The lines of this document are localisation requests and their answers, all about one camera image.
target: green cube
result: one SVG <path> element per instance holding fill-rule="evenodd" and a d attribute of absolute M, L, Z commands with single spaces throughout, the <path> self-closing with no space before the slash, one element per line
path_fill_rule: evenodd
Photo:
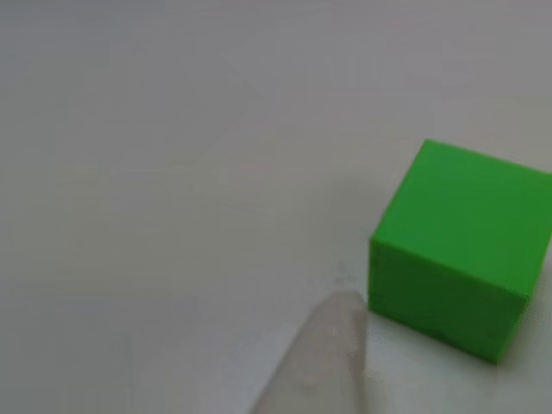
<path fill-rule="evenodd" d="M 369 308 L 496 363 L 551 233 L 551 174 L 427 140 L 370 240 Z"/>

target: white table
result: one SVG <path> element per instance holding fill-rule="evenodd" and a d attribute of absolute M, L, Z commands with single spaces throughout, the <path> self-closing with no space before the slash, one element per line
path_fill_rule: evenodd
<path fill-rule="evenodd" d="M 425 138 L 552 170 L 544 0 L 0 4 L 0 407 L 241 414 Z M 552 258 L 499 368 L 370 319 L 372 413 L 549 412 Z"/>

